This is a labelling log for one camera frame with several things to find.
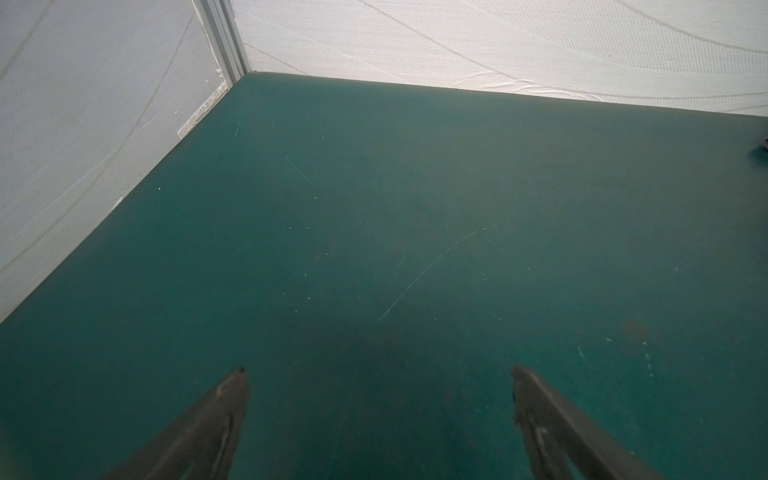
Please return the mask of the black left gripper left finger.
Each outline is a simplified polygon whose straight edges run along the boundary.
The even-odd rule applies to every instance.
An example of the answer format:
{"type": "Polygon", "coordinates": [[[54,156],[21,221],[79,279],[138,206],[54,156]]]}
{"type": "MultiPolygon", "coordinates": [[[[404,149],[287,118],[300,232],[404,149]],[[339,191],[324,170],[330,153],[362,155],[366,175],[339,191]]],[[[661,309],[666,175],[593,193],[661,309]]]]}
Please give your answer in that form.
{"type": "Polygon", "coordinates": [[[250,396],[237,367],[106,479],[227,479],[250,396]]]}

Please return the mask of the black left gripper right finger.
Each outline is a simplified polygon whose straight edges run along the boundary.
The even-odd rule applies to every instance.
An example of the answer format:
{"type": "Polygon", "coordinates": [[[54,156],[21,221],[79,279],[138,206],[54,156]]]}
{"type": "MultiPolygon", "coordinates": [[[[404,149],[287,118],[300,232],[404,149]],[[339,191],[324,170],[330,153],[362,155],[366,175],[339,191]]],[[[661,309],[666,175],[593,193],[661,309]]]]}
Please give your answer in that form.
{"type": "Polygon", "coordinates": [[[515,423],[536,479],[660,479],[656,470],[532,368],[513,367],[515,423]]]}

